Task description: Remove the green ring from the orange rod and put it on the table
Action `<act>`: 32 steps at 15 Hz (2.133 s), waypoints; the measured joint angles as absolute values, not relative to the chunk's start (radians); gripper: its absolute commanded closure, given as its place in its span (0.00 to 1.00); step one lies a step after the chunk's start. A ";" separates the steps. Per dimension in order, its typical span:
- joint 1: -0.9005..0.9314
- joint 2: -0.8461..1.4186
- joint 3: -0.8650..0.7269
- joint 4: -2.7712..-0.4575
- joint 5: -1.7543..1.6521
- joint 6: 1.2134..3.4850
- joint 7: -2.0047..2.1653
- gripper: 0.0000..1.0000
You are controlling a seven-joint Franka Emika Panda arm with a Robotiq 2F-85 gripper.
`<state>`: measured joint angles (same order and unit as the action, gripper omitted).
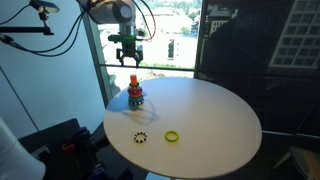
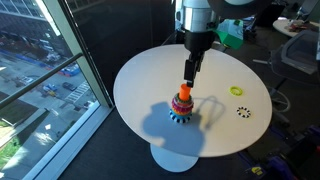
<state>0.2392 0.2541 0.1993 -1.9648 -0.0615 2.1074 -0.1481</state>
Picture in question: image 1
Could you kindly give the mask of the black gripper green mount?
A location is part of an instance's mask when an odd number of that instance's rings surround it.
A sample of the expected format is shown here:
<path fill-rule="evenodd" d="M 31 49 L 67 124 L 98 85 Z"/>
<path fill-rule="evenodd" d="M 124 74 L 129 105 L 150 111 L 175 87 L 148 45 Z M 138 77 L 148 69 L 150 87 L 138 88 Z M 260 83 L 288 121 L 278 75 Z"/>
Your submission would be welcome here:
<path fill-rule="evenodd" d="M 124 66 L 123 59 L 125 57 L 132 57 L 136 61 L 136 68 L 139 68 L 143 53 L 136 48 L 137 38 L 135 35 L 110 35 L 108 40 L 121 44 L 121 47 L 116 50 L 116 58 L 119 59 L 121 66 Z"/>

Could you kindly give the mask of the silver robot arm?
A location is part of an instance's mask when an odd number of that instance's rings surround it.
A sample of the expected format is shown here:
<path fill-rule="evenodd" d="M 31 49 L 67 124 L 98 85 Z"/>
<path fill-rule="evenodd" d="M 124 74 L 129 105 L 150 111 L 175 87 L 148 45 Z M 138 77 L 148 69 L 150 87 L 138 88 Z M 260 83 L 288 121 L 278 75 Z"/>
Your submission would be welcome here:
<path fill-rule="evenodd" d="M 119 32 L 108 40 L 120 43 L 116 58 L 124 65 L 125 58 L 133 58 L 136 67 L 143 60 L 143 51 L 136 48 L 140 34 L 136 28 L 136 8 L 133 0 L 76 0 L 96 24 L 118 24 Z"/>

